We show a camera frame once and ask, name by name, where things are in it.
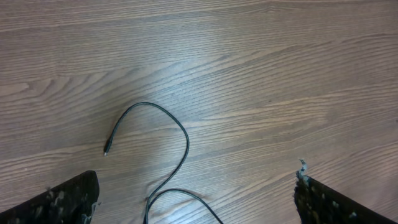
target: wood grain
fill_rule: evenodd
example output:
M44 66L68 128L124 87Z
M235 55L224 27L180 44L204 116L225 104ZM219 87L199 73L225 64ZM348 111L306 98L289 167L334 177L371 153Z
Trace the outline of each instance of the wood grain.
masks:
M0 210L88 169L93 223L141 223L165 186L225 223L299 223L309 175L398 222L398 2L393 0L0 2ZM151 223L214 223L184 195Z

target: cable connector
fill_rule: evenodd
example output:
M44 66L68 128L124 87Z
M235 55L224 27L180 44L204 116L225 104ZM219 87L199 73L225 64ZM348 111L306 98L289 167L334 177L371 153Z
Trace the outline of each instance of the cable connector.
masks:
M104 156L108 154L109 150L111 149L111 145L112 145L112 140L111 139L106 140L106 144L104 147Z

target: floor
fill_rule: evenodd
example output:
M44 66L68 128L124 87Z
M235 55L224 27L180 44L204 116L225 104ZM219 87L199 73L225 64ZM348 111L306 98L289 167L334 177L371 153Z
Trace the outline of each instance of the floor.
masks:
M0 2L0 210L86 170L94 224L142 223L165 186L225 223L300 223L308 175L398 222L398 1ZM214 223L170 194L150 223Z

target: cable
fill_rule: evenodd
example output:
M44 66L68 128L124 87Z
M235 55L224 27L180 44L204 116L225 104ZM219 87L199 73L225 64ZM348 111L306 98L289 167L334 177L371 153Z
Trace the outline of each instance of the cable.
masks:
M186 191L186 190L182 190L182 189L168 189L168 190L164 190L161 193L157 194L155 196L155 198L152 200L152 197L178 172L178 170L181 168L182 164L185 162L185 159L188 156L188 152L189 152L189 137L188 137L188 133L185 130L185 128L182 126L182 124L171 114L169 113L166 109L164 109L163 107L156 105L154 103L149 103L149 102L140 102L140 103L136 103L132 106L130 106L123 114L122 116L120 116L118 122L115 124L112 133L109 137L109 139L106 141L105 147L104 147L104 156L106 156L109 153L109 150L111 149L111 145L112 145L112 141L114 138L114 135L116 134L116 131L119 128L119 125L121 123L121 121L123 120L123 118L128 114L128 112L130 112L133 108L140 106L140 105L149 105L149 106L154 106L158 109L160 109L161 111L163 111L165 114L167 114L169 117L171 117L177 124L178 126L181 128L182 132L185 135L185 139L187 140L187 145L185 146L185 152L184 155L180 161L180 163L178 164L178 166L173 170L173 172L169 175L169 177L163 181L147 198L147 203L145 206L145 216L144 216L144 222L143 224L148 224L148 215L149 215L149 209L151 208L151 206L155 203L155 201L161 197L162 195L166 194L167 192L178 192L178 193L183 193L186 195L189 195L195 199L197 199L198 201L200 201L209 211L210 213L217 219L217 221L221 224L223 224L223 222L220 220L220 218L218 218L218 216L216 215L216 213L207 205L206 202L204 202L200 197Z

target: black cable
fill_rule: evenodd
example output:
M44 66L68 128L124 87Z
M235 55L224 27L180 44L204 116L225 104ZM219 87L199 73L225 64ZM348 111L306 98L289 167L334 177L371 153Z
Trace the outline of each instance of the black cable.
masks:
M183 193L186 195L189 195L195 199L197 199L198 201L200 201L210 212L211 214L217 219L217 221L221 224L223 224L223 222L220 220L220 218L218 218L218 216L216 215L216 213L206 204L206 202L204 202L200 197L187 192L186 190L182 190L182 189L168 189L168 190L164 190L161 193L159 193L158 195L156 195L156 197L152 199L152 197L177 173L177 171L181 168L182 164L185 162L185 159L188 156L188 151L189 151L189 137L188 137L188 133L185 130L185 128L182 126L182 124L171 114L169 113L166 109L164 109L163 107L156 105L154 103L149 103L149 102L140 102L140 103L136 103L135 105L130 106L123 114L122 116L119 118L118 122L115 124L113 130L112 130L112 134L110 135L109 139L106 141L105 147L104 147L104 155L106 156L109 153L109 150L111 149L111 145L112 145L112 141L113 141L113 137L116 134L116 131L119 128L120 122L123 120L123 118L128 114L128 112L130 112L133 108L139 106L139 105L149 105L149 106L154 106L158 109L160 109L161 111L163 111L165 114L167 114L169 117L171 117L177 124L178 126L181 128L181 130L184 132L185 135L185 139L187 140L187 145L185 146L185 152L184 155L180 161L180 163L178 164L178 166L173 170L173 172L169 175L169 177L163 181L163 183L161 183L147 198L147 203L146 203L146 207L145 207L145 217L144 217L144 224L148 224L148 215L149 215L149 209L151 208L151 206L155 203L155 201L161 197L162 195L164 195L167 192L178 192L178 193Z

